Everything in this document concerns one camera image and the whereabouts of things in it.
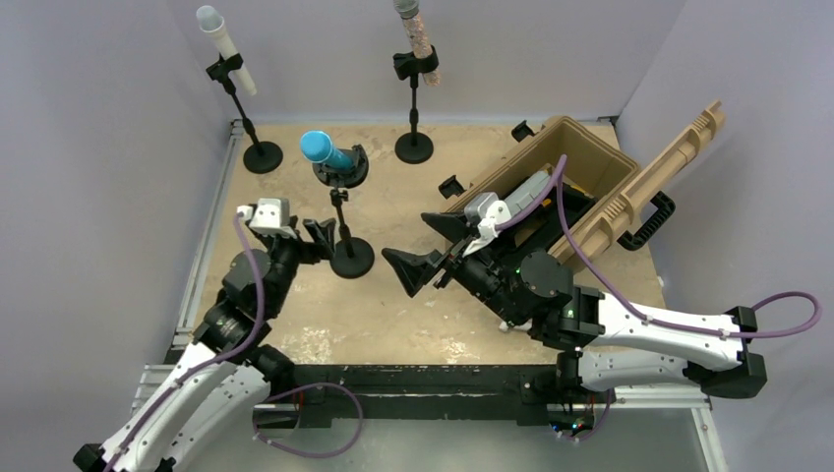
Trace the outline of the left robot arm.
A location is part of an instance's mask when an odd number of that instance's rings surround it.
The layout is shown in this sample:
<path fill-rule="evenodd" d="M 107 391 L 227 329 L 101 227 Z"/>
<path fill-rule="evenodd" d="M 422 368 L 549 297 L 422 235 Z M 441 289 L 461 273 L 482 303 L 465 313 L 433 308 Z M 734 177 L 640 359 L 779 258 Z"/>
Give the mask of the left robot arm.
<path fill-rule="evenodd" d="M 302 265 L 331 258 L 333 219 L 262 223 L 238 213 L 242 250 L 229 264 L 214 304 L 173 369 L 113 436 L 83 445 L 80 471 L 184 471 L 234 416 L 296 388 L 294 363 L 265 344 Z"/>

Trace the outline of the glitter rhinestone microphone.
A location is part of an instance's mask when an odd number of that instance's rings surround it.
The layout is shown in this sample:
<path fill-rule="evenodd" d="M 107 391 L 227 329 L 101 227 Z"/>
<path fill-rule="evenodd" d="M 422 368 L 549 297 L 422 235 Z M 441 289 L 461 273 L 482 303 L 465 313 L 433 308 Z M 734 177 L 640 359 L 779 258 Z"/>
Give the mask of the glitter rhinestone microphone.
<path fill-rule="evenodd" d="M 437 71 L 439 57 L 426 32 L 420 15 L 419 2 L 417 0 L 393 0 L 392 3 L 402 20 L 412 48 L 410 53 L 393 55 L 393 67 L 398 78 L 405 80 L 417 74 L 423 77 L 427 86 L 438 86 L 441 81 L 440 73 Z"/>

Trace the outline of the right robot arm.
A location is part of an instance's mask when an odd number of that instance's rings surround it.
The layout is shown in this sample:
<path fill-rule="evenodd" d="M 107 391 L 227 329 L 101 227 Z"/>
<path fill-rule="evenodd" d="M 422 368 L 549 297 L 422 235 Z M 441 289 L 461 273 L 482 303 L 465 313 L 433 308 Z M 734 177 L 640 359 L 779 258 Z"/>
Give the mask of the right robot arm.
<path fill-rule="evenodd" d="M 767 383 L 763 357 L 745 340 L 757 332 L 751 308 L 720 315 L 627 308 L 612 291 L 575 283 L 573 270 L 535 237 L 521 246 L 500 237 L 469 253 L 475 238 L 462 215 L 428 212 L 422 218 L 450 246 L 424 255 L 382 250 L 406 294 L 415 296 L 429 282 L 443 288 L 454 281 L 505 325 L 558 350 L 552 386 L 563 399 L 626 384 L 696 385 L 707 395 L 747 399 Z"/>

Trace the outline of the black clip mic stand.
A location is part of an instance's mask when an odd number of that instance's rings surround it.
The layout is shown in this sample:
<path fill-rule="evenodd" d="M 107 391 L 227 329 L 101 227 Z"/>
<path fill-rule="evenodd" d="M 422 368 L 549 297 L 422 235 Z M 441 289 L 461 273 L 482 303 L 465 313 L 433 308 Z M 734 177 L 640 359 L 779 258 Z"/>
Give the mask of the black clip mic stand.
<path fill-rule="evenodd" d="M 397 158 L 408 164 L 420 164 L 428 160 L 434 152 L 434 144 L 429 136 L 418 131 L 419 110 L 417 108 L 418 76 L 435 72 L 439 66 L 436 48 L 427 58 L 417 58 L 414 52 L 396 53 L 392 56 L 393 69 L 397 77 L 409 80 L 411 88 L 411 107 L 409 109 L 410 130 L 402 134 L 394 145 Z"/>

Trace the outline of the blue microphone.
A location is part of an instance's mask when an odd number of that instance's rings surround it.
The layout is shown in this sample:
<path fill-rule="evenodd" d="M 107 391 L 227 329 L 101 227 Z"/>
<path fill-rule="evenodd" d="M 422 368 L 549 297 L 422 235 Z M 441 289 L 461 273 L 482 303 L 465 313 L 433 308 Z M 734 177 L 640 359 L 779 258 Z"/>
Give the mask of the blue microphone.
<path fill-rule="evenodd" d="M 352 157 L 339 149 L 329 134 L 322 130 L 305 132 L 299 141 L 303 156 L 313 164 L 319 164 L 338 171 L 349 171 L 355 167 Z"/>

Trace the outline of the black shockmount mic stand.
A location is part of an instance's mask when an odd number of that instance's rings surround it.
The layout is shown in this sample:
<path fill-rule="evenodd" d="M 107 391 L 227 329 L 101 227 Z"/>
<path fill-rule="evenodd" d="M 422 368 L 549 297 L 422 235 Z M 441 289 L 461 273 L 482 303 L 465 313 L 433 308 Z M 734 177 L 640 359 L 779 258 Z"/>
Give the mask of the black shockmount mic stand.
<path fill-rule="evenodd" d="M 375 253 L 368 241 L 353 236 L 344 219 L 343 204 L 348 201 L 348 190 L 360 186 L 367 178 L 370 161 L 361 145 L 352 148 L 339 148 L 353 158 L 355 167 L 349 171 L 338 171 L 329 167 L 313 164 L 312 168 L 318 180 L 330 187 L 330 203 L 334 207 L 339 240 L 335 242 L 335 251 L 330 259 L 333 272 L 346 279 L 355 279 L 365 275 L 373 266 Z"/>

